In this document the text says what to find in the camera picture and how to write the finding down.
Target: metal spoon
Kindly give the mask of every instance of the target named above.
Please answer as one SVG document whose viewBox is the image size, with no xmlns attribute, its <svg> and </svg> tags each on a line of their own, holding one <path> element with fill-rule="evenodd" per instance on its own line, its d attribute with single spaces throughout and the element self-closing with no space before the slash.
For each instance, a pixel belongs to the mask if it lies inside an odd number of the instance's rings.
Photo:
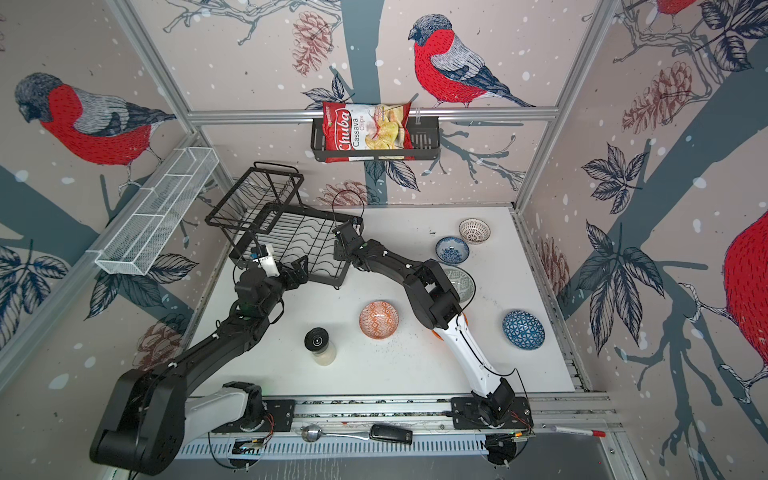
<svg viewBox="0 0 768 480">
<path fill-rule="evenodd" d="M 369 437 L 362 437 L 358 435 L 349 435 L 346 433 L 325 433 L 319 425 L 316 423 L 313 423 L 312 425 L 308 425 L 306 427 L 301 428 L 301 438 L 304 439 L 305 442 L 317 442 L 320 437 L 350 437 L 353 439 L 359 439 L 359 440 L 370 440 Z"/>
</svg>

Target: bird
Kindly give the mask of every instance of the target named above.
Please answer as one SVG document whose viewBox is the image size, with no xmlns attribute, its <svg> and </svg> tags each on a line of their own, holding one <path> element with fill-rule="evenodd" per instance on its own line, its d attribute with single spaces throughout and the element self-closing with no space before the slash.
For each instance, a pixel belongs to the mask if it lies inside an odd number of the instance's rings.
<svg viewBox="0 0 768 480">
<path fill-rule="evenodd" d="M 648 32 L 653 31 L 651 27 L 654 26 L 654 22 L 660 13 L 672 16 L 672 28 L 667 32 L 668 35 L 674 30 L 682 29 L 682 26 L 675 22 L 674 16 L 682 12 L 685 8 L 693 5 L 695 1 L 696 0 L 650 0 L 650 3 L 654 6 L 655 12 L 651 11 L 651 15 L 653 15 L 654 18 L 650 21 L 648 28 L 645 30 Z"/>
<path fill-rule="evenodd" d="M 506 98 L 521 107 L 533 107 L 510 93 L 509 87 L 485 66 L 482 57 L 462 43 L 444 15 L 424 15 L 413 24 L 408 39 L 415 42 L 416 78 L 437 98 L 435 107 L 444 102 L 468 107 L 471 101 L 486 97 Z"/>
<path fill-rule="evenodd" d="M 690 318 L 692 322 L 699 319 L 703 308 L 726 317 L 739 328 L 763 360 L 763 368 L 748 380 L 742 379 L 732 367 L 720 365 L 744 388 L 745 396 L 737 400 L 751 403 L 750 389 L 768 377 L 768 212 L 739 233 L 728 247 L 723 263 L 725 308 L 702 303 L 693 285 L 681 285 L 692 292 L 696 302 L 697 311 Z"/>
<path fill-rule="evenodd" d="M 73 154 L 93 164 L 124 165 L 128 180 L 118 187 L 118 194 L 128 185 L 140 187 L 131 179 L 131 162 L 145 150 L 157 157 L 149 140 L 160 124 L 176 119 L 162 110 L 92 94 L 39 72 L 16 85 L 15 98 L 27 123 L 39 120 Z"/>
</svg>

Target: blue floral bowl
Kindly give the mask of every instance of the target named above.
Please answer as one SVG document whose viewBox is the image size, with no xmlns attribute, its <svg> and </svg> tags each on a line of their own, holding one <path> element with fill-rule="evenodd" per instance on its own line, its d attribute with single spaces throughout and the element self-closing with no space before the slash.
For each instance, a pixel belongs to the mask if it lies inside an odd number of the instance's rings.
<svg viewBox="0 0 768 480">
<path fill-rule="evenodd" d="M 509 341 L 523 350 L 536 350 L 544 343 L 544 327 L 528 312 L 512 310 L 504 317 L 502 327 Z"/>
<path fill-rule="evenodd" d="M 435 253 L 440 260 L 458 265 L 469 257 L 469 245 L 458 237 L 444 237 L 435 245 Z"/>
</svg>

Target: white table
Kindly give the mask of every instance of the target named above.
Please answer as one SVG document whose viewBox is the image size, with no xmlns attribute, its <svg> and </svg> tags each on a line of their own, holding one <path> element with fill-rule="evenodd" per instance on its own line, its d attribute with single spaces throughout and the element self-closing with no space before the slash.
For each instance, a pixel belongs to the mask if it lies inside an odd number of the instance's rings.
<svg viewBox="0 0 768 480">
<path fill-rule="evenodd" d="M 519 369 L 528 392 L 573 392 L 506 208 L 370 208 L 364 215 L 362 236 L 376 239 L 406 258 L 426 260 L 436 258 L 435 242 L 458 235 L 459 222 L 468 217 L 483 219 L 492 231 L 488 241 L 470 246 L 469 258 L 460 265 L 472 274 L 477 286 L 475 299 L 466 310 L 472 335 L 497 372 Z M 237 299 L 232 268 L 227 260 L 193 344 L 215 330 L 217 319 L 227 318 Z M 385 276 L 350 267 L 340 290 L 310 282 L 286 292 L 283 299 L 283 318 L 269 327 L 258 345 L 200 385 L 195 395 L 208 395 L 231 381 L 261 385 L 267 396 L 469 394 L 467 379 L 449 349 L 416 319 L 402 286 Z M 398 329 L 384 340 L 370 339 L 359 328 L 360 310 L 374 300 L 390 302 L 400 315 Z M 502 319 L 514 309 L 542 320 L 546 339 L 541 348 L 525 351 L 507 340 Z M 279 312 L 277 307 L 273 316 Z M 338 350 L 330 366 L 317 365 L 304 348 L 304 336 L 316 326 L 328 330 Z M 516 392 L 522 392 L 517 375 L 508 380 Z"/>
</svg>

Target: red and white chip bag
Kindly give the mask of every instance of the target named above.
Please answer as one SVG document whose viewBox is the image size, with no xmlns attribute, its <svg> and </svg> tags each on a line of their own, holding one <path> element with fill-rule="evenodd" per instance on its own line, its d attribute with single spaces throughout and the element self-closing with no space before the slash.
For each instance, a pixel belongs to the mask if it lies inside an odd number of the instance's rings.
<svg viewBox="0 0 768 480">
<path fill-rule="evenodd" d="M 411 104 L 364 105 L 323 103 L 323 133 L 326 150 L 402 150 L 413 148 L 406 124 Z M 409 160 L 412 157 L 380 157 Z M 335 157 L 326 160 L 373 160 L 373 157 Z"/>
</svg>

